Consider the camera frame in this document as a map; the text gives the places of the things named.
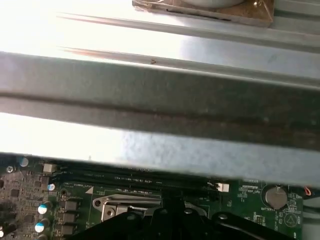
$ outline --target motherboard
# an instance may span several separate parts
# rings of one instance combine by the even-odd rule
[[[302,239],[296,186],[13,155],[0,156],[0,238],[68,239],[123,212],[156,208],[172,189],[209,219],[230,212]]]

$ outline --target chip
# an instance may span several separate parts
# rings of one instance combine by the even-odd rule
[[[40,182],[40,181],[35,181],[35,182],[34,182],[34,186],[35,186],[36,188],[40,188],[40,187],[41,187],[41,182]]]
[[[35,218],[33,215],[25,215],[23,218],[23,221],[28,224],[33,224],[35,221]]]
[[[17,198],[17,197],[19,197],[19,193],[20,193],[19,189],[12,189],[10,196]]]
[[[76,219],[76,215],[72,214],[72,213],[65,213],[63,214],[63,219],[62,221],[64,223],[73,223]]]
[[[74,227],[70,225],[62,225],[61,235],[72,235],[74,234]]]
[[[78,209],[78,203],[76,201],[61,201],[59,206],[64,208],[65,211],[76,211]]]

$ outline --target screw hole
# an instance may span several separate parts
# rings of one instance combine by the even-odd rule
[[[99,206],[101,205],[101,201],[99,201],[99,200],[95,201],[95,202],[94,202],[94,205],[95,205],[96,207],[99,207]]]

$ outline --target red wire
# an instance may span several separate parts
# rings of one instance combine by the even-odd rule
[[[304,192],[305,192],[305,195],[307,195],[307,196],[312,195],[312,192],[310,191],[310,189],[307,186],[304,187]]]

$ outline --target capacitor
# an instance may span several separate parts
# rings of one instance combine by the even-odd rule
[[[53,183],[48,185],[48,190],[49,191],[53,191],[55,189],[56,189],[56,185],[54,185]]]
[[[40,206],[38,206],[38,213],[39,214],[45,214],[48,211],[50,211],[50,209],[52,209],[53,204],[50,201],[46,201],[45,203],[40,204]]]
[[[15,230],[17,230],[17,226],[15,224],[0,226],[0,238],[4,238],[8,234],[13,233]]]
[[[48,237],[46,235],[41,234],[35,240],[48,240]]]
[[[50,225],[50,220],[48,218],[42,219],[34,226],[34,230],[37,233],[42,233]]]
[[[21,166],[21,167],[26,167],[26,166],[28,166],[28,164],[29,164],[29,160],[28,160],[28,158],[26,158],[25,156],[21,156],[21,157],[19,157],[18,158],[18,162],[19,162],[19,165]]]

